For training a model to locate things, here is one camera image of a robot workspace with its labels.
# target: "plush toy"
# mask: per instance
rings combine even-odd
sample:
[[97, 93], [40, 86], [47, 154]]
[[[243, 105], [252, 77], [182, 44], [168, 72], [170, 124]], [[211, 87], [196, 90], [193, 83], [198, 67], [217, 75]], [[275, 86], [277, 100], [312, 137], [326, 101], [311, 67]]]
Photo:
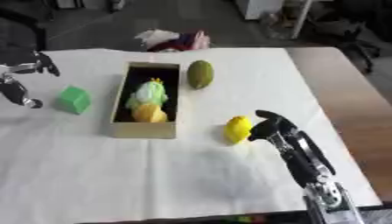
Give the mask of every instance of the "plush toy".
[[139, 123], [165, 123], [167, 121], [167, 114], [153, 103], [141, 105], [133, 111], [132, 115]]
[[125, 107], [132, 110], [137, 122], [166, 122], [167, 115], [161, 107], [167, 100], [164, 83], [160, 79], [151, 79], [130, 95]]

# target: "cardboard box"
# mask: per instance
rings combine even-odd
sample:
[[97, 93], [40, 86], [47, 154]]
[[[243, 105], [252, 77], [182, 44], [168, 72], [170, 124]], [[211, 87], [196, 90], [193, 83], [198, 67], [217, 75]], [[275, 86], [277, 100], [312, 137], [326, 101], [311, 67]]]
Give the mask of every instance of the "cardboard box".
[[[131, 110], [125, 108], [130, 94], [151, 78], [159, 78], [169, 100], [162, 110], [167, 114], [168, 122], [135, 122]], [[179, 97], [179, 65], [160, 63], [129, 63], [128, 72], [115, 99], [110, 126], [113, 137], [120, 138], [175, 138], [176, 119]]]

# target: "green fruit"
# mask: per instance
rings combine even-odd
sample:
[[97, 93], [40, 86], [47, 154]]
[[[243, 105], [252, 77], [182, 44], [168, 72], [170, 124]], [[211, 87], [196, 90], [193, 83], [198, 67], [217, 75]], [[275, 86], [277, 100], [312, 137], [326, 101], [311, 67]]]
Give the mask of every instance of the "green fruit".
[[187, 74], [189, 85], [196, 89], [208, 86], [214, 79], [213, 66], [204, 60], [193, 62], [189, 66]]

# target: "yellow lemon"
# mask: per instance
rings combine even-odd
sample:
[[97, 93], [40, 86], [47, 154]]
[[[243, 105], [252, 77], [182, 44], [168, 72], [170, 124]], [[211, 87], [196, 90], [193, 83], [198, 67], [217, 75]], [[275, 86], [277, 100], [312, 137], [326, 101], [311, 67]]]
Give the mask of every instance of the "yellow lemon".
[[235, 116], [225, 126], [224, 134], [230, 142], [237, 144], [250, 135], [252, 123], [244, 116]]
[[167, 121], [167, 114], [153, 103], [139, 106], [132, 115], [138, 123], [165, 123]]

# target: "robotic arm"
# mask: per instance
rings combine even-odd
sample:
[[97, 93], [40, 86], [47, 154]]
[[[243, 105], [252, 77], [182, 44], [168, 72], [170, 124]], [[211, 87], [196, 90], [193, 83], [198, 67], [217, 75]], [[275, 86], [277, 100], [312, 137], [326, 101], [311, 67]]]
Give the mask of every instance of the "robotic arm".
[[43, 106], [42, 101], [31, 99], [25, 86], [15, 80], [15, 74], [43, 73], [44, 70], [60, 76], [59, 69], [49, 56], [42, 52], [4, 52], [0, 53], [0, 92], [10, 102], [32, 109]]
[[320, 148], [288, 119], [257, 110], [264, 118], [249, 141], [264, 139], [275, 145], [291, 176], [304, 189], [304, 202], [314, 224], [364, 224], [347, 190], [334, 180], [335, 170]]

